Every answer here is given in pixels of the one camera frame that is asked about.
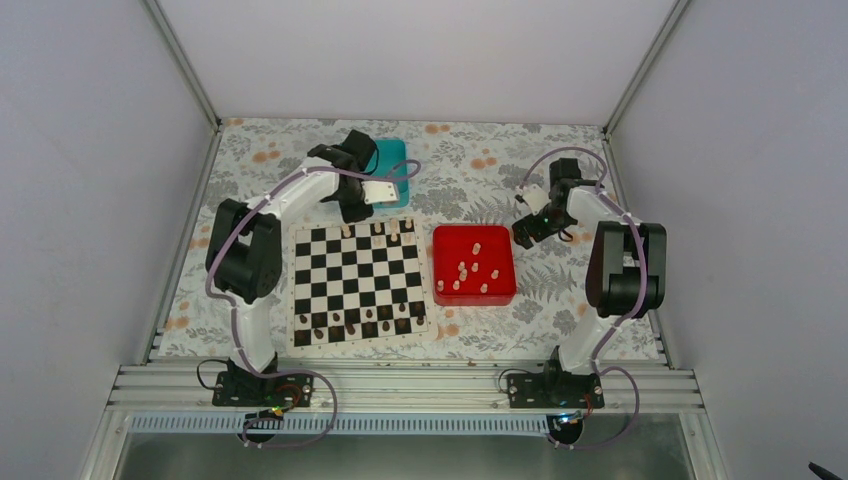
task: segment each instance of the metal frame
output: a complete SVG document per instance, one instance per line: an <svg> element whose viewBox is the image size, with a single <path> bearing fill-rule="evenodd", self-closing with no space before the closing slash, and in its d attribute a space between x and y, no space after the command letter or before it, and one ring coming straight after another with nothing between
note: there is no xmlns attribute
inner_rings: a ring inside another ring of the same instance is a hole
<svg viewBox="0 0 848 480"><path fill-rule="evenodd" d="M680 18L686 12L686 8L689 7L690 3L692 3L692 0L676 0L671 7L671 11L665 17L665 21L663 21L657 35L654 37L654 41L651 42L651 46L645 52L645 56L636 69L636 73L633 74L633 78L630 79L630 83L627 84L627 88L624 89L624 93L618 100L618 104L613 109L612 115L607 121L606 127L604 127L605 133L612 133L618 127L618 123L621 121L621 117L624 116L624 112L627 111L630 101L636 95L636 92L639 91L639 88L642 87L642 83L654 66L657 57L659 57L663 48L665 48L668 39L674 33L675 27L677 27Z"/></svg>
<svg viewBox="0 0 848 480"><path fill-rule="evenodd" d="M124 451L132 413L104 412L100 425L89 447L88 457L83 464L83 480L110 480L118 471L118 464Z"/></svg>
<svg viewBox="0 0 848 480"><path fill-rule="evenodd" d="M165 322L168 320L168 314L171 311L171 303L173 303L174 295L177 292L183 264L185 263L186 255L188 255L188 247L191 242L191 235L194 232L194 225L197 222L197 216L200 214L200 207L203 205L203 196L206 193L209 177L212 175L212 167L215 164L215 157L218 155L218 147L221 145L221 136L222 132L220 130L215 132L206 151L206 158L203 161L200 177L194 186L194 196L192 197L191 206L186 216L185 225L183 225L180 242L171 261L171 271L168 273L168 280L165 283L165 288L162 289L162 296L159 298L156 316L152 319L149 328L146 330L148 332L147 338L143 343L140 343L141 349L136 352L134 357L135 362L138 364L143 365L147 363L150 352L158 348L158 342L161 341Z"/></svg>
<svg viewBox="0 0 848 480"><path fill-rule="evenodd" d="M680 426L696 480L727 480L710 420L706 413L680 414Z"/></svg>
<svg viewBox="0 0 848 480"><path fill-rule="evenodd" d="M209 96L206 95L206 91L203 89L200 79L194 72L194 68L192 68L191 62L189 62L185 50L183 50L182 45L180 45L177 35L174 33L174 29L171 28L171 24L168 22L168 17L165 15L165 11L162 10L162 6L159 5L159 0L140 0L140 3L153 21L156 30L162 37L162 41L165 42L165 45L168 47L168 51L174 59L177 69L180 71L180 74L182 74L186 85L189 90L191 90L191 94L194 96L195 101L197 101L197 105L203 111L203 115L206 117L209 125L213 129L217 129L220 125L220 117L218 117L218 114L215 113L215 109L212 107L212 102L209 100Z"/></svg>

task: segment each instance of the black cable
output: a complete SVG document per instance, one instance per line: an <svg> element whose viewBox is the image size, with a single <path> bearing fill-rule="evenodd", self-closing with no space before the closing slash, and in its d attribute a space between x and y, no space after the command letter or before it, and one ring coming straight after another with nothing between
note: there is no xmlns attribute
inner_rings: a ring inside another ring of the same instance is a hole
<svg viewBox="0 0 848 480"><path fill-rule="evenodd" d="M501 389L501 380L503 379L503 376L504 376L504 374L505 374L506 372L522 372L522 373L526 373L526 374L528 374L528 375L529 375L529 374L532 374L532 372L528 372L527 370L523 370L523 369L521 369L521 368L507 368L506 370L504 370L503 372L501 372L501 374L500 374L500 375L498 375L498 391L499 391L500 393L507 393L507 391L506 391L506 390Z"/></svg>
<svg viewBox="0 0 848 480"><path fill-rule="evenodd" d="M374 168L371 169L370 172L365 172L363 175L374 175L374 172L380 167L380 149L377 148L374 150L374 155L377 157L374 159Z"/></svg>
<svg viewBox="0 0 848 480"><path fill-rule="evenodd" d="M200 383L200 386L205 388L206 390L215 390L215 387L210 387L209 385L206 385L205 383L203 383L203 378L200 377L200 366L203 365L204 363L209 363L209 362L218 362L218 363L222 363L224 365L226 365L227 362L225 362L224 360L219 360L217 358L208 358L208 359L197 364L197 369L195 371L197 372L197 381L198 381L198 383Z"/></svg>
<svg viewBox="0 0 848 480"><path fill-rule="evenodd" d="M563 242L570 242L570 241L574 240L574 235L568 233L564 228L562 230L560 230L559 232L557 232L557 236Z"/></svg>

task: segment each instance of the floral pattern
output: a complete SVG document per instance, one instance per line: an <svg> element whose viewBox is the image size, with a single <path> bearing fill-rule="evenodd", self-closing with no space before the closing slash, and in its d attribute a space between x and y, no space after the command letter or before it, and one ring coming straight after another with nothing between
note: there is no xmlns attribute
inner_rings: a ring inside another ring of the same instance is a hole
<svg viewBox="0 0 848 480"><path fill-rule="evenodd" d="M229 119L206 188L159 354L226 356L230 333L224 302L206 297L204 259L217 205L225 198L248 199L265 193L294 170L319 143L338 143L351 129L375 138L400 138L407 155L423 163L410 181L409 206L380 209L376 216L415 215L425 228L428 256L432 231L446 223L510 226L529 213L515 200L526 169L546 151L575 145L603 155L596 127L498 123L432 123L348 120ZM600 166L575 155L585 178ZM547 190L547 168L529 181ZM301 223L341 222L338 206L320 204ZM593 233L578 225L573 240L548 238L530 250L513 245L518 294L506 307L436 306L437 340L325 354L330 358L540 360L574 330L588 304L582 288ZM271 310L272 340L286 355L285 272ZM647 320L624 330L605 352L608 359L656 359Z"/></svg>

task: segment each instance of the red container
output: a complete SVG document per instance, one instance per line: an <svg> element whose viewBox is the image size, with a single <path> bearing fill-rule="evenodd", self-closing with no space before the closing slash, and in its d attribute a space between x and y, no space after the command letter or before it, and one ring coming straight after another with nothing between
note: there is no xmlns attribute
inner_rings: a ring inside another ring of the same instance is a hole
<svg viewBox="0 0 848 480"><path fill-rule="evenodd" d="M473 254L474 244L480 253ZM459 262L465 262L468 276L459 282ZM471 271L477 262L478 270ZM492 271L498 278L492 279ZM438 282L444 288L439 291ZM486 293L480 288L486 284ZM444 306L503 306L515 296L515 267L509 230L500 225L441 225L433 231L433 296Z"/></svg>

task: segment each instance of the black square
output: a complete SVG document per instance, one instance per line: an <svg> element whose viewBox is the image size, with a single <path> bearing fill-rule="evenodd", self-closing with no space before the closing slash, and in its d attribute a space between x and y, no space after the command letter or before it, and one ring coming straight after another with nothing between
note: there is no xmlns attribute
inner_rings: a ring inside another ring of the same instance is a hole
<svg viewBox="0 0 848 480"><path fill-rule="evenodd" d="M391 320L394 316L394 309L391 305L380 305L377 307L377 320Z"/></svg>
<svg viewBox="0 0 848 480"><path fill-rule="evenodd" d="M303 347L312 345L312 330L296 330L294 332L294 346Z"/></svg>
<svg viewBox="0 0 848 480"><path fill-rule="evenodd" d="M301 313L309 313L310 310L312 310L312 301L308 298L303 298L294 301L295 315L300 315Z"/></svg>
<svg viewBox="0 0 848 480"><path fill-rule="evenodd" d="M398 335L412 333L412 320L409 318L395 319L395 333Z"/></svg>
<svg viewBox="0 0 848 480"><path fill-rule="evenodd" d="M359 278L368 278L374 276L374 265L370 263L362 263L356 266L356 273Z"/></svg>
<svg viewBox="0 0 848 480"><path fill-rule="evenodd" d="M362 317L360 317L360 315L359 315L359 309L358 308L351 308L351 309L345 310L344 316L345 316L345 323L359 323L359 322L362 321Z"/></svg>
<svg viewBox="0 0 848 480"><path fill-rule="evenodd" d="M377 323L365 322L362 324L362 338L377 338Z"/></svg>
<svg viewBox="0 0 848 480"><path fill-rule="evenodd" d="M309 270L298 270L294 272L294 283L297 285L304 285L310 282L310 277L311 275L309 275Z"/></svg>
<svg viewBox="0 0 848 480"><path fill-rule="evenodd" d="M328 310L343 310L344 309L344 297L341 295L331 295L327 297L327 309Z"/></svg>
<svg viewBox="0 0 848 480"><path fill-rule="evenodd" d="M406 274L406 286L407 287L420 287L421 286L421 273L413 272Z"/></svg>
<svg viewBox="0 0 848 480"><path fill-rule="evenodd" d="M342 293L356 293L359 290L359 280L345 280L342 282Z"/></svg>
<svg viewBox="0 0 848 480"><path fill-rule="evenodd" d="M294 277L295 280L297 280L297 274L298 273L300 273L300 272L295 273L295 277ZM328 282L333 281L333 280L341 280L341 279L342 279L342 267L330 267L330 268L327 269L327 281Z"/></svg>
<svg viewBox="0 0 848 480"><path fill-rule="evenodd" d="M374 277L374 289L375 290L388 290L392 288L391 282L389 281L388 275L382 275L380 277Z"/></svg>
<svg viewBox="0 0 848 480"><path fill-rule="evenodd" d="M371 258L375 262L387 262L389 260L388 250L385 248L375 248L371 250Z"/></svg>
<svg viewBox="0 0 848 480"><path fill-rule="evenodd" d="M356 252L342 252L342 265L356 265Z"/></svg>
<svg viewBox="0 0 848 480"><path fill-rule="evenodd" d="M335 327L330 327L330 331L328 332L327 341L330 343L343 342L344 341L344 327L337 325Z"/></svg>
<svg viewBox="0 0 848 480"><path fill-rule="evenodd" d="M313 313L312 314L312 328L324 328L327 326L327 314L326 313Z"/></svg>
<svg viewBox="0 0 848 480"><path fill-rule="evenodd" d="M403 273L403 260L392 260L389 262L389 273Z"/></svg>
<svg viewBox="0 0 848 480"><path fill-rule="evenodd" d="M421 317L427 314L424 309L424 302L409 302L409 315L412 317Z"/></svg>
<svg viewBox="0 0 848 480"><path fill-rule="evenodd" d="M339 253L342 251L341 240L327 240L327 253Z"/></svg>
<svg viewBox="0 0 848 480"><path fill-rule="evenodd" d="M403 247L403 258L418 258L418 248L415 245L407 245Z"/></svg>
<svg viewBox="0 0 848 480"><path fill-rule="evenodd" d="M406 295L405 288L392 289L392 303L406 303L409 297Z"/></svg>
<svg viewBox="0 0 848 480"><path fill-rule="evenodd" d="M377 295L374 292L359 292L359 306L373 307L377 305Z"/></svg>
<svg viewBox="0 0 848 480"><path fill-rule="evenodd" d="M312 298L326 297L326 296L327 296L327 284L326 283L313 283L312 284Z"/></svg>

